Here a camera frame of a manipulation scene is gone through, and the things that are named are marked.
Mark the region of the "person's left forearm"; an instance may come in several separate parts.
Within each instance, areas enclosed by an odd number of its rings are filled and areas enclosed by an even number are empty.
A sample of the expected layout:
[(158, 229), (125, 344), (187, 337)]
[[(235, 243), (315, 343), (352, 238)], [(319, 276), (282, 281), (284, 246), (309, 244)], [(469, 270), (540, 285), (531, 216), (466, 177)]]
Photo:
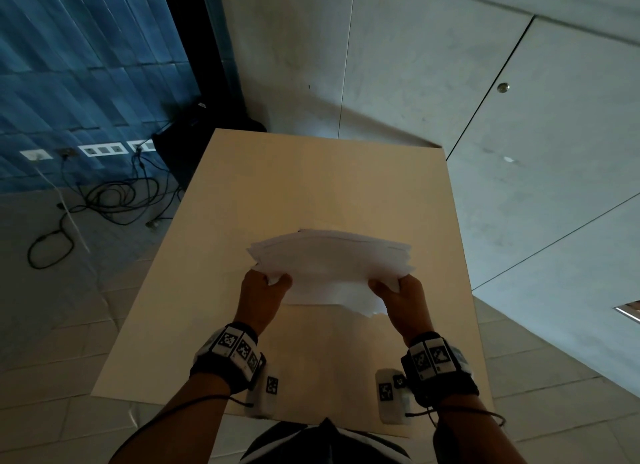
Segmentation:
[(207, 464), (229, 396), (220, 377), (192, 376), (109, 464)]

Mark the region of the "person's right hand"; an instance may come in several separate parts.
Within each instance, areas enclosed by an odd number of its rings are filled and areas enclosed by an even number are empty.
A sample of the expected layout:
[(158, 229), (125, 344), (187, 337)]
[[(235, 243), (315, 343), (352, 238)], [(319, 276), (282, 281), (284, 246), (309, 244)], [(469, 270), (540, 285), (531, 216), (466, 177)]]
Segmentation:
[(408, 274), (398, 279), (398, 300), (382, 300), (390, 322), (407, 347), (425, 333), (435, 332), (420, 280)]

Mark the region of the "person's right forearm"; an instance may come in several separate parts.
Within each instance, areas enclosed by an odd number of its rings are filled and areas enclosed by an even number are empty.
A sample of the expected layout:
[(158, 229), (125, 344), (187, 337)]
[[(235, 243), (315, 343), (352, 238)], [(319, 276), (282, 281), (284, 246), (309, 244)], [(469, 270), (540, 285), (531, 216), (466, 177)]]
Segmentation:
[(451, 395), (436, 407), (439, 423), (452, 430), (462, 464), (527, 464), (477, 395)]

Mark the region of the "person's left hand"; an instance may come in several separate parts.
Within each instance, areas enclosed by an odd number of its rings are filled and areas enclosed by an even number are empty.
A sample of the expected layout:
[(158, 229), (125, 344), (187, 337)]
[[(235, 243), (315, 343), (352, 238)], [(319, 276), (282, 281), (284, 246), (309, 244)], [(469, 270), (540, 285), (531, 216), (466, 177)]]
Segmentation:
[(234, 323), (249, 326), (260, 336), (273, 321), (287, 292), (270, 292), (268, 277), (249, 270), (241, 284)]

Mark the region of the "person's dark striped shirt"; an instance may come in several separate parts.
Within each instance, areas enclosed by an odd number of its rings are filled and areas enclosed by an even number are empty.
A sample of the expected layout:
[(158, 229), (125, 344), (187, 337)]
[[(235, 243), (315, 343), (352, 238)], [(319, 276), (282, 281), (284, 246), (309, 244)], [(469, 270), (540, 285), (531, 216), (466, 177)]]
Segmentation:
[(413, 464), (409, 454), (377, 435), (318, 425), (278, 422), (259, 435), (238, 464)]

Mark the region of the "black box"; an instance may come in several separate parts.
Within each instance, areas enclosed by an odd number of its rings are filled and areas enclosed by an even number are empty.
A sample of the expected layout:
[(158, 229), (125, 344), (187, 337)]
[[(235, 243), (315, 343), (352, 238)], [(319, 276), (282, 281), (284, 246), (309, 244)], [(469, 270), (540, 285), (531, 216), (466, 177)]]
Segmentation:
[(267, 131), (238, 108), (205, 104), (198, 99), (151, 136), (156, 152), (183, 190), (188, 189), (216, 129)]

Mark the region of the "wide white wall socket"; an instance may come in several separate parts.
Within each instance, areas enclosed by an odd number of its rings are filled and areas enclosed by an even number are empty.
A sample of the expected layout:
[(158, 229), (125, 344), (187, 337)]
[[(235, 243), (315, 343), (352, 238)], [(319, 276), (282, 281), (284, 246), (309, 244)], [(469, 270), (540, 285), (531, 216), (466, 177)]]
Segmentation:
[(127, 148), (120, 142), (79, 145), (77, 148), (88, 158), (119, 156), (129, 153)]

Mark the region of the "stack of white paper sheets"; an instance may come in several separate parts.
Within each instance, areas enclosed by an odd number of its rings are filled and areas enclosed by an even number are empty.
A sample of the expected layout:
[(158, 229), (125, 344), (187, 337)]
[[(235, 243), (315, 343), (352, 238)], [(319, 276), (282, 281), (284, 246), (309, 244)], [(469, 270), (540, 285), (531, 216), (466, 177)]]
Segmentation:
[(274, 284), (292, 278), (284, 305), (333, 305), (371, 317), (387, 309), (369, 288), (379, 280), (398, 292), (398, 280), (414, 271), (412, 246), (362, 234), (301, 229), (252, 243), (254, 268)]

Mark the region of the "black wristband with marker tags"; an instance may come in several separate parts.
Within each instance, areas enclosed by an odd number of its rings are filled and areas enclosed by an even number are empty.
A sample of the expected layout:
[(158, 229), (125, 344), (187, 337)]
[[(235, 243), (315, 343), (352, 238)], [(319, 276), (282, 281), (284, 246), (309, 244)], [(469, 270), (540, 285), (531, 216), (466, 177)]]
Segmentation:
[(414, 337), (401, 364), (406, 384), (423, 408), (436, 408), (452, 395), (479, 395), (467, 359), (435, 331)]
[(189, 376), (213, 374), (229, 387), (231, 395), (255, 388), (266, 366), (252, 327), (232, 322), (215, 331), (195, 354)]

